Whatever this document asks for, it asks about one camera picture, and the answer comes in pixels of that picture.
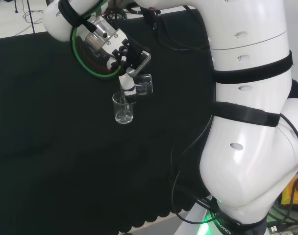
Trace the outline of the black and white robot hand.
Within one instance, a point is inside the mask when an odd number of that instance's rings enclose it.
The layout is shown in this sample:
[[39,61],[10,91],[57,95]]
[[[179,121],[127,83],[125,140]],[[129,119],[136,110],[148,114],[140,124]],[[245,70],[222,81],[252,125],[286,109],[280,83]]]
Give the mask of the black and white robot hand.
[[137,96],[134,78],[151,60],[151,54],[130,39],[124,39],[112,54],[106,66],[111,71],[117,72],[124,98],[128,103],[133,104]]

